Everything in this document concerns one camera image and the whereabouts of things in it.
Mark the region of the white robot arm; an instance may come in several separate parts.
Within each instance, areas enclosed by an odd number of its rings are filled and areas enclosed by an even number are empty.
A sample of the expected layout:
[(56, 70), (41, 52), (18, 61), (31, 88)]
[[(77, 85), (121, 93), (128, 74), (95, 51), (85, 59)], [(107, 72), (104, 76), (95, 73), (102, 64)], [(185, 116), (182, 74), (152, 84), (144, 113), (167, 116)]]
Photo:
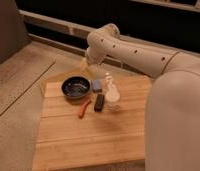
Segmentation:
[(145, 108), (146, 171), (200, 171), (200, 58), (124, 41), (114, 24), (87, 36), (88, 62), (112, 56), (151, 77)]

